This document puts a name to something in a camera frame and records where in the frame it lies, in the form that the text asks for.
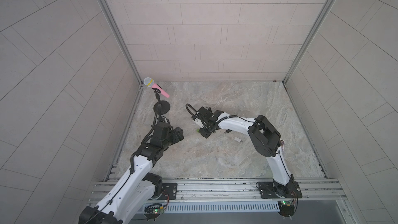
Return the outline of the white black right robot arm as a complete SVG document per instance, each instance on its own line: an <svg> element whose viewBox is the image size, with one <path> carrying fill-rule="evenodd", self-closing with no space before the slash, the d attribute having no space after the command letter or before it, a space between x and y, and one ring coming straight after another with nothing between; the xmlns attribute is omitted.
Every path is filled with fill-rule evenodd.
<svg viewBox="0 0 398 224"><path fill-rule="evenodd" d="M200 127L199 133L206 139L217 130L235 131L249 136L255 150L267 159L273 175L272 181L256 183L261 198L297 200L303 197L283 157L284 141L280 139L281 134L265 116L244 118L223 111L213 112L210 107L196 110L190 104L186 104L186 109Z"/></svg>

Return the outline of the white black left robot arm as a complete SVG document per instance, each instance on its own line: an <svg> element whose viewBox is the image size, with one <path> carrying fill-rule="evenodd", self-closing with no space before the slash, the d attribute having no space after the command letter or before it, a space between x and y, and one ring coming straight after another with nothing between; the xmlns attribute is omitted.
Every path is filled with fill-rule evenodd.
<svg viewBox="0 0 398 224"><path fill-rule="evenodd" d="M151 130L131 155L130 167L95 207L85 207L80 224L127 224L149 199L162 194L162 177L151 170L171 145L183 140L183 130L164 116L170 108L167 101L154 105Z"/></svg>

